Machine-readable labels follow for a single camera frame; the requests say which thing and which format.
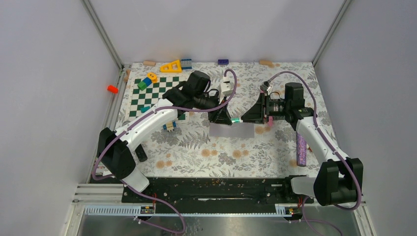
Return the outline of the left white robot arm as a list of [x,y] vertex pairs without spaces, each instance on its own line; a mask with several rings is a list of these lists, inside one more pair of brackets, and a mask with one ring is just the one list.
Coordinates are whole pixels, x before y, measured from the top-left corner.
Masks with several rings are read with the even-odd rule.
[[227,104],[237,90],[235,72],[232,69],[224,71],[218,93],[214,96],[209,96],[210,85],[210,77],[196,70],[186,81],[167,90],[150,109],[127,125],[116,130],[101,130],[94,166],[104,164],[111,172],[108,177],[114,177],[130,187],[140,202],[150,200],[153,190],[135,162],[136,158],[140,161],[147,159],[141,143],[158,128],[185,112],[206,112],[211,117],[226,114]]

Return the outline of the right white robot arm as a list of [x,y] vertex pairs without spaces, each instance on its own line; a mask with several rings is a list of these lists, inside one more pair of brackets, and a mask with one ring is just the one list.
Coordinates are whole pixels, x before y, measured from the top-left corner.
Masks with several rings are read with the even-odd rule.
[[285,120],[306,141],[320,164],[316,177],[287,177],[287,186],[282,189],[284,200],[293,203],[305,195],[322,206],[359,203],[363,164],[350,158],[325,133],[315,110],[305,106],[302,84],[287,83],[284,97],[278,99],[271,97],[271,89],[269,82],[261,84],[258,100],[241,120],[258,124]]

